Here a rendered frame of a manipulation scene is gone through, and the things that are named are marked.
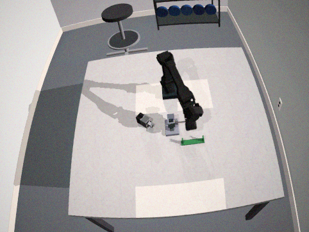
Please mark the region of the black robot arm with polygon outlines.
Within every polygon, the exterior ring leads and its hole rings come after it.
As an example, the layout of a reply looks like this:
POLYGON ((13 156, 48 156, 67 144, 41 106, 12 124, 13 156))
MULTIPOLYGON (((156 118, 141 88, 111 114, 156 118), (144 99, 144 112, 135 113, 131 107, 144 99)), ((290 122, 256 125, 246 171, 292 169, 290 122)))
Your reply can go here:
POLYGON ((199 117, 202 117, 204 111, 199 103, 195 102, 193 92, 187 87, 177 68, 174 61, 174 56, 171 52, 164 51, 157 55, 156 59, 162 66, 163 76, 161 77, 160 84, 165 90, 165 94, 175 92, 174 85, 177 88, 178 100, 191 122, 195 122, 199 117), (191 101, 193 100, 193 101, 191 101))

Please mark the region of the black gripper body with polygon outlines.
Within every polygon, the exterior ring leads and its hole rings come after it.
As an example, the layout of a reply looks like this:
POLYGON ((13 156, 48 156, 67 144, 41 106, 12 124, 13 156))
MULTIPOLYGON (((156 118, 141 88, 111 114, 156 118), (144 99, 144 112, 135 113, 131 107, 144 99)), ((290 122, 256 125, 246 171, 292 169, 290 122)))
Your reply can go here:
POLYGON ((183 114, 184 114, 184 118, 186 119, 187 118, 187 122, 185 123, 185 129, 186 131, 191 131, 191 130, 195 130, 197 129, 196 127, 196 121, 195 122, 191 122, 189 120, 189 118, 187 117, 186 113, 183 111, 183 114))

